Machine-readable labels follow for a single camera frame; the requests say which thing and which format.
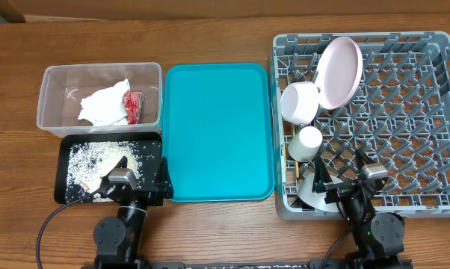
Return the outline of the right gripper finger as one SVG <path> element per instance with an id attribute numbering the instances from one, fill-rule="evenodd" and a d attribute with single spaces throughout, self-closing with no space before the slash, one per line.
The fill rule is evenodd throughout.
<path id="1" fill-rule="evenodd" d="M 330 174 L 327 171 L 327 168 L 322 161 L 320 155 L 315 157 L 315 175 L 313 179 L 312 191 L 316 193 L 322 193 L 326 191 L 325 185 L 332 184 L 333 180 L 331 179 Z"/>
<path id="2" fill-rule="evenodd" d="M 364 165 L 376 163 L 370 157 L 368 157 L 367 154 L 365 154 L 364 151 L 362 151 L 361 149 L 356 149 L 355 155 L 356 155 L 357 169 L 359 170 L 360 175 L 362 175 L 360 173 L 360 170 Z"/>

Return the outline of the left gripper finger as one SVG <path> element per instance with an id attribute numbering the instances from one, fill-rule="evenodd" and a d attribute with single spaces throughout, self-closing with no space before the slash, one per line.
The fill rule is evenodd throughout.
<path id="1" fill-rule="evenodd" d="M 155 175 L 155 185 L 157 187 L 172 187 L 172 182 L 170 179 L 170 173 L 168 169 L 167 158 L 163 157 L 161 159 L 161 163 L 158 169 L 158 172 Z"/>
<path id="2" fill-rule="evenodd" d="M 111 175 L 111 173 L 112 173 L 112 171 L 113 171 L 114 169 L 127 168 L 127 164 L 128 164 L 128 159 L 127 159 L 126 156 L 123 156 L 123 157 L 118 161 L 118 163 L 112 168 L 112 170 L 111 170 L 110 172 L 108 172 L 108 173 L 105 175 L 105 178 L 107 179 L 107 178 Z"/>

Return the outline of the pink cup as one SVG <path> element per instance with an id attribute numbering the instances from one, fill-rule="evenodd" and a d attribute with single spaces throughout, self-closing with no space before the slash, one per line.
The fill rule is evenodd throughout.
<path id="1" fill-rule="evenodd" d="M 289 142 L 289 155 L 298 162 L 311 161 L 315 158 L 322 141 L 322 133 L 316 127 L 304 127 Z"/>

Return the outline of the cooked white rice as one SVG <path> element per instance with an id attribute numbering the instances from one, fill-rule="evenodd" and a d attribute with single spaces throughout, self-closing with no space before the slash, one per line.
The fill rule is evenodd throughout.
<path id="1" fill-rule="evenodd" d="M 155 179 L 161 163 L 158 141 L 108 141 L 77 143 L 70 148 L 65 187 L 65 201 L 71 202 L 99 188 L 101 179 L 127 158 L 138 187 Z"/>

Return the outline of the white napkin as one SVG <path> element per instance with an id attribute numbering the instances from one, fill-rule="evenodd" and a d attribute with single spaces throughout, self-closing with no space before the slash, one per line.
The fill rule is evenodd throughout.
<path id="1" fill-rule="evenodd" d="M 110 126 L 127 116 L 123 96 L 130 91 L 129 80 L 117 82 L 112 87 L 98 90 L 81 100 L 79 120 L 86 120 L 93 126 Z"/>

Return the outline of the red snack wrapper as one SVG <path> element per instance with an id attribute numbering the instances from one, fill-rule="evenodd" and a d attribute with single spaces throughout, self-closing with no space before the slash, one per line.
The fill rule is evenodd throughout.
<path id="1" fill-rule="evenodd" d="M 127 91 L 123 95 L 123 106 L 127 114 L 129 125 L 139 123 L 144 100 L 145 95 L 142 92 Z"/>

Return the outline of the pink small bowl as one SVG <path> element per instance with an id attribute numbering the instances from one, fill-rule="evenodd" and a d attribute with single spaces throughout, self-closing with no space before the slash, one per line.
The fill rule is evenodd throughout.
<path id="1" fill-rule="evenodd" d="M 318 88 L 310 81 L 291 83 L 283 91 L 280 103 L 286 121 L 307 125 L 318 111 Z"/>

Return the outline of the pink round plate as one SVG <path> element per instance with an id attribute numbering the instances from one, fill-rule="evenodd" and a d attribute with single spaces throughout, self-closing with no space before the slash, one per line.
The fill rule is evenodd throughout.
<path id="1" fill-rule="evenodd" d="M 321 54 L 315 79 L 318 102 L 333 110 L 347 104 L 355 94 L 363 72 L 363 56 L 349 37 L 337 37 Z"/>

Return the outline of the grey bowl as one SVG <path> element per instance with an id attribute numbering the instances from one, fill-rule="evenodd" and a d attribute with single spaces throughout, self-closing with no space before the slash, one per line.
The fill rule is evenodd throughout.
<path id="1" fill-rule="evenodd" d="M 298 197 L 301 201 L 315 209 L 325 212 L 338 213 L 339 210 L 335 203 L 325 202 L 324 199 L 326 197 L 326 193 L 317 193 L 312 190 L 314 177 L 314 173 L 310 173 L 305 176 L 302 185 L 298 189 Z"/>

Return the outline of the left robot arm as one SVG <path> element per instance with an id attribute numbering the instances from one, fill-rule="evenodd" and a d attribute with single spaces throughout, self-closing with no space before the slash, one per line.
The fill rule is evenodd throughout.
<path id="1" fill-rule="evenodd" d="M 172 199 L 174 195 L 167 159 L 161 159 L 155 178 L 140 186 L 134 172 L 127 167 L 127 158 L 121 158 L 102 177 L 99 194 L 117 202 L 119 208 L 115 217 L 100 220 L 94 228 L 93 239 L 97 246 L 94 267 L 152 268 L 138 251 L 147 209 L 162 206 L 165 199 Z"/>

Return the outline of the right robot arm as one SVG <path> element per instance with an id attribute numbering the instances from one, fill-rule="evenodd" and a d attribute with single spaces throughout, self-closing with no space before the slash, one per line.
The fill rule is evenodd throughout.
<path id="1" fill-rule="evenodd" d="M 373 161 L 361 149 L 355 150 L 359 170 L 356 178 L 334 183 L 321 156 L 315 157 L 315 175 L 312 189 L 325 194 L 327 204 L 337 206 L 347 220 L 348 231 L 337 239 L 322 260 L 323 268 L 412 268 L 411 262 L 403 262 L 399 254 L 404 251 L 404 218 L 396 213 L 378 213 L 372 198 L 381 191 L 389 175 L 388 170 Z M 352 235 L 357 250 L 343 259 L 330 262 L 336 246 Z"/>

